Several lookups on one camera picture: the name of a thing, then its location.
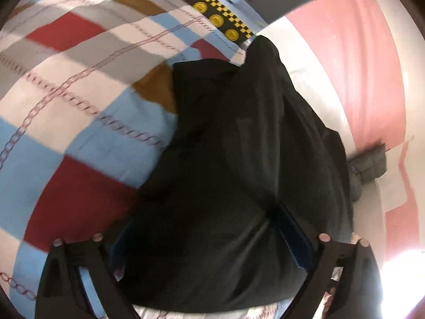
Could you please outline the black garment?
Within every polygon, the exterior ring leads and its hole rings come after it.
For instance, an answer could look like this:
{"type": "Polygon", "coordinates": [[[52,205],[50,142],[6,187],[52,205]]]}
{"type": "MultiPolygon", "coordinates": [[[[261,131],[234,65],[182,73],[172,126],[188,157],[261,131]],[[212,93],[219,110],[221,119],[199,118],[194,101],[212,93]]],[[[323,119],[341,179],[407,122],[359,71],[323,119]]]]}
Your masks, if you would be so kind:
{"type": "Polygon", "coordinates": [[[305,280],[283,211],[351,238],[346,153],[259,36],[243,65],[207,59],[172,71],[178,127],[140,187],[112,253],[134,304],[219,313],[278,303],[305,280]]]}

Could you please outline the dark grey quilted cushion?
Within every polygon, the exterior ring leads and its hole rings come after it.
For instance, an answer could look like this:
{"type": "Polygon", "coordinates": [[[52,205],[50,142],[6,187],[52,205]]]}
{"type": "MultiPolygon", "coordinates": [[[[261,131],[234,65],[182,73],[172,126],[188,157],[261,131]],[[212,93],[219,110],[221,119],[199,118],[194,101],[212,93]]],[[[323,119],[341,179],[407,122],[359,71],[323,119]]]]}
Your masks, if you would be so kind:
{"type": "Polygon", "coordinates": [[[376,145],[357,155],[347,163],[349,172],[350,199],[358,202],[362,187],[381,177],[387,171],[385,144],[376,145]]]}

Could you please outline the plaid patchwork bed sheet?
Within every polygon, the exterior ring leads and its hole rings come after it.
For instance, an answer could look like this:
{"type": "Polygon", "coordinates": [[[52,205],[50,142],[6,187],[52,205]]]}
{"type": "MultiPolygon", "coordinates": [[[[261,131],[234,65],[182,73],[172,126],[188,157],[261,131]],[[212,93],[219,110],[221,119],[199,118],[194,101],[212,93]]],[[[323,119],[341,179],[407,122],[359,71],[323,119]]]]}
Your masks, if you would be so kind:
{"type": "Polygon", "coordinates": [[[1,28],[1,287],[35,315],[52,242],[122,217],[176,125],[176,62],[244,59],[228,0],[21,0],[1,28]]]}

